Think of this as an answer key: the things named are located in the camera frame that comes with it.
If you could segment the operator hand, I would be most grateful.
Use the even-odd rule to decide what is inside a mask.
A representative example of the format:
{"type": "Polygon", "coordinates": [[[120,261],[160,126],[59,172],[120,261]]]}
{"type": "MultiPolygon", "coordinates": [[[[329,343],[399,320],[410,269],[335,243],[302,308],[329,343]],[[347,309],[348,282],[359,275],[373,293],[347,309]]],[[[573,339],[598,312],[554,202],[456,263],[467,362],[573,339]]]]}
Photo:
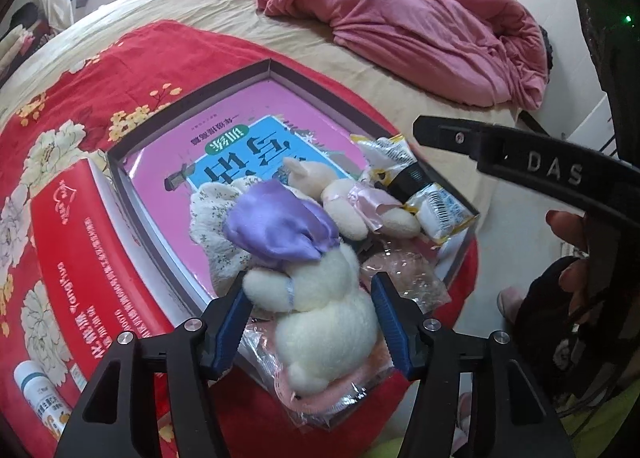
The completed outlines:
{"type": "MultiPolygon", "coordinates": [[[[549,210],[546,214],[546,222],[552,233],[559,237],[561,241],[565,241],[578,248],[583,253],[589,253],[585,218],[576,213],[549,210]]],[[[579,293],[586,285],[589,258],[578,259],[561,273],[559,283],[561,288],[567,293],[579,293]]]]}

